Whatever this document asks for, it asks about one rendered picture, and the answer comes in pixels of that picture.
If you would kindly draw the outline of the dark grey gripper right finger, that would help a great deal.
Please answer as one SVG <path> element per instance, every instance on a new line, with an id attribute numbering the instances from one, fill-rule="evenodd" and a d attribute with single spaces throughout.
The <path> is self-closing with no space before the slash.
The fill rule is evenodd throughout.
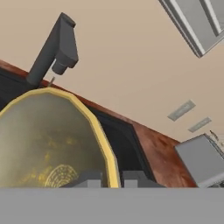
<path id="1" fill-rule="evenodd" d="M 124 188 L 161 188 L 162 186 L 149 178 L 143 171 L 125 171 L 123 173 Z"/>

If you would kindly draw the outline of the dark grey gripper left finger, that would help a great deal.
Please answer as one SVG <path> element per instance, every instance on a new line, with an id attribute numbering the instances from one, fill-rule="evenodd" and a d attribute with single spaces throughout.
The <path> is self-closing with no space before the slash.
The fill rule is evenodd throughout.
<path id="1" fill-rule="evenodd" d="M 84 171 L 76 180 L 62 186 L 62 188 L 101 188 L 102 173 L 100 171 Z"/>

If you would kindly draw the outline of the yellow rimmed bowl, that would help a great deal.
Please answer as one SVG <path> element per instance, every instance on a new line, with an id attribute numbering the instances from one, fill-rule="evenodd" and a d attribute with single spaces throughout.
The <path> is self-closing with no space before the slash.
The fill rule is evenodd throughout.
<path id="1" fill-rule="evenodd" d="M 0 110 L 0 187 L 58 188 L 81 178 L 121 186 L 109 140 L 76 96 L 40 88 Z"/>

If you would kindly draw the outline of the black sink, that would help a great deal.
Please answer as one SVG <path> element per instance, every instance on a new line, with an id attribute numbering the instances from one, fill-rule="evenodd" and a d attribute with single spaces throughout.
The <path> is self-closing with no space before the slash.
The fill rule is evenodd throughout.
<path id="1" fill-rule="evenodd" d="M 0 111 L 24 89 L 25 74 L 0 68 Z M 99 119 L 117 157 L 121 181 L 125 172 L 136 172 L 142 178 L 157 183 L 134 126 L 84 98 L 79 99 Z"/>

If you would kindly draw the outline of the grey box appliance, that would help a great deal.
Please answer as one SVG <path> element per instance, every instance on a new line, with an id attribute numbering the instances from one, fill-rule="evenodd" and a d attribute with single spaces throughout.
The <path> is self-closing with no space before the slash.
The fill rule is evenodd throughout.
<path id="1" fill-rule="evenodd" d="M 175 147 L 180 159 L 199 188 L 224 188 L 224 152 L 207 134 Z"/>

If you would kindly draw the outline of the dark grey tap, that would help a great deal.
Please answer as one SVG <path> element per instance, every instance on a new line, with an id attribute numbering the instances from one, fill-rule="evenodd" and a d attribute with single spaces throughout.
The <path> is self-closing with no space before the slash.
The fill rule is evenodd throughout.
<path id="1" fill-rule="evenodd" d="M 74 27 L 75 22 L 66 13 L 61 12 L 26 77 L 30 85 L 38 87 L 49 68 L 62 75 L 68 68 L 77 64 L 79 57 Z"/>

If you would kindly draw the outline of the grey framed window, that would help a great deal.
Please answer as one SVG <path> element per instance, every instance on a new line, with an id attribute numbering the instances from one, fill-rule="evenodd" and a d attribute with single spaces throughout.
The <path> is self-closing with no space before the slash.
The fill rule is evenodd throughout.
<path id="1" fill-rule="evenodd" d="M 201 58 L 224 39 L 224 0 L 158 0 Z"/>

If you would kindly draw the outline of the grey wall socket plate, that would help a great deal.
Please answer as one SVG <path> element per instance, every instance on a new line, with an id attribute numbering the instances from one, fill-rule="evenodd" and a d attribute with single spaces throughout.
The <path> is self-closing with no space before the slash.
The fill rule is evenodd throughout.
<path id="1" fill-rule="evenodd" d="M 171 112 L 168 115 L 168 118 L 172 121 L 177 121 L 181 116 L 183 116 L 185 113 L 189 112 L 191 109 L 195 107 L 195 103 L 191 100 L 185 102 L 182 104 L 179 108 L 177 108 L 175 111 Z"/>
<path id="2" fill-rule="evenodd" d="M 193 133 L 199 129 L 201 129 L 202 127 L 206 126 L 207 124 L 209 124 L 212 121 L 212 119 L 210 117 L 206 117 L 202 120 L 200 120 L 199 122 L 195 123 L 193 126 L 191 126 L 188 130 Z"/>

